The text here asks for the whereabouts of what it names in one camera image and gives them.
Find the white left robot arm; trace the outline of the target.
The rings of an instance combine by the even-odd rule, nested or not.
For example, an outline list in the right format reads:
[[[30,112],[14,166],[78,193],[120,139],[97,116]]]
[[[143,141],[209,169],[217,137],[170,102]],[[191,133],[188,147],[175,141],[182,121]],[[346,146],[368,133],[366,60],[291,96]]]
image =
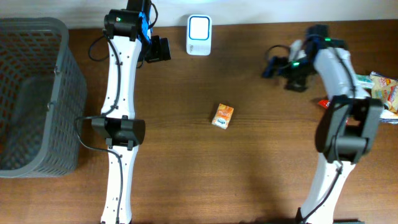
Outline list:
[[[93,129],[106,141],[109,171],[101,223],[131,223],[131,186],[134,162],[146,132],[136,118],[136,70],[151,57],[160,58],[162,41],[152,36],[151,1],[128,1],[125,9],[112,9],[104,17],[103,36],[109,49],[106,98]]]

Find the teal tissue packet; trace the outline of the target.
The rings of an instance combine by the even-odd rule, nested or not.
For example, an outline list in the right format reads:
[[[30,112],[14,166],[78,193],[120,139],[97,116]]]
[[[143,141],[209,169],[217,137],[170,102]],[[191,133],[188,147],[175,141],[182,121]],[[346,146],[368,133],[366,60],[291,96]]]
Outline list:
[[[374,87],[374,82],[371,80],[369,75],[356,74],[356,78],[362,88],[371,90]]]

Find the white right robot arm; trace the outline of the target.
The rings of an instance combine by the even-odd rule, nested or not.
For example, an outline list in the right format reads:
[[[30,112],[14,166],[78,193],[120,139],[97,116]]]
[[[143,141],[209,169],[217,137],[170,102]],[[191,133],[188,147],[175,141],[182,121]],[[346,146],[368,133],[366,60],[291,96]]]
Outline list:
[[[315,176],[295,222],[333,223],[348,176],[371,151],[384,105],[359,84],[346,43],[330,37],[327,25],[309,27],[305,40],[296,40],[285,49],[288,56],[267,59],[262,77],[283,77],[285,89],[304,92],[307,78],[317,74],[330,103],[315,133]]]

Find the red snack packet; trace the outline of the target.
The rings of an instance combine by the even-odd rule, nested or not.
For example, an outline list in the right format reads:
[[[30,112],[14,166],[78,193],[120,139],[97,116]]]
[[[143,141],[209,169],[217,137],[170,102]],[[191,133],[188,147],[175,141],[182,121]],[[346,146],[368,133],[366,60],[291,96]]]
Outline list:
[[[318,102],[318,104],[319,104],[320,106],[322,106],[324,109],[328,109],[328,107],[329,107],[329,105],[330,105],[330,102],[329,102],[328,100],[320,100],[320,101]]]

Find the yellow wet wipes pack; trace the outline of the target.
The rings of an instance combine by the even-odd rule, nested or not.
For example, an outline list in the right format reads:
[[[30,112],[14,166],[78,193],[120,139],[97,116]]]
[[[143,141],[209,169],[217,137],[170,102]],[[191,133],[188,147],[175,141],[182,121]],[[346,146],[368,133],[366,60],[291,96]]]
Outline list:
[[[371,72],[370,78],[374,83],[371,96],[381,100],[384,106],[381,122],[397,124],[397,79],[384,77],[377,72]]]

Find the orange tissue packet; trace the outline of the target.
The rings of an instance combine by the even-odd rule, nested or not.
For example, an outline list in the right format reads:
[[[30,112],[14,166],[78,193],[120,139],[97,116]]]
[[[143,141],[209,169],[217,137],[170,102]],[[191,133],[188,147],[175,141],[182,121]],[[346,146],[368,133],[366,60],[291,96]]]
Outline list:
[[[216,113],[212,119],[212,125],[222,129],[227,129],[231,117],[233,115],[234,108],[220,103],[217,107]]]

